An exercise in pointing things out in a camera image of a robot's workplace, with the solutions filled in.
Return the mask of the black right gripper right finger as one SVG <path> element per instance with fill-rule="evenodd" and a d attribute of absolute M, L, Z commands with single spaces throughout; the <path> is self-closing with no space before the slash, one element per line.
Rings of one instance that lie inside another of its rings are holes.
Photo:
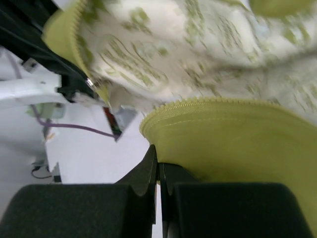
<path fill-rule="evenodd" d="M 311 238 L 294 194 L 280 183 L 203 183 L 161 163 L 165 238 Z"/>

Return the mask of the olive green hooded jacket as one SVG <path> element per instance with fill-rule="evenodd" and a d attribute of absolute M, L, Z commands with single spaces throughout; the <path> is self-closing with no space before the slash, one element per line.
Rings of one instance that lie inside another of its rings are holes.
<path fill-rule="evenodd" d="M 317 232 L 314 0 L 76 0 L 43 41 L 158 161 L 210 182 L 278 182 Z"/>

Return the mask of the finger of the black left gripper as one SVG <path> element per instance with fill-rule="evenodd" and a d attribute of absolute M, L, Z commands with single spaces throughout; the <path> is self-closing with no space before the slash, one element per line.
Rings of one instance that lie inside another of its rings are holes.
<path fill-rule="evenodd" d="M 0 2 L 0 45 L 22 59 L 32 71 L 36 64 L 61 76 L 57 92 L 69 102 L 76 93 L 96 99 L 86 75 L 74 64 L 52 52 L 41 39 L 44 24 L 58 10 L 52 0 L 2 0 Z"/>

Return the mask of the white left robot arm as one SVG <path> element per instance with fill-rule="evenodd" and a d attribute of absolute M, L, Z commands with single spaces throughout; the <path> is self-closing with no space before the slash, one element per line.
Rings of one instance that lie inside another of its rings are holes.
<path fill-rule="evenodd" d="M 42 40 L 45 23 L 58 11 L 52 0 L 2 0 L 0 2 L 0 46 L 19 57 L 13 63 L 19 69 L 33 72 L 37 65 L 51 72 L 48 76 L 32 76 L 0 83 L 1 109 L 37 104 L 75 103 L 80 96 L 95 100 L 87 77 L 75 64 L 58 56 Z"/>

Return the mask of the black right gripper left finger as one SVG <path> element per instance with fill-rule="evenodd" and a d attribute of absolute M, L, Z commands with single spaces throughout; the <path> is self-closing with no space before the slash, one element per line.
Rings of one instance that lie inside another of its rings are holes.
<path fill-rule="evenodd" d="M 155 222 L 157 155 L 114 184 L 34 184 L 11 199 L 3 238 L 149 238 Z"/>

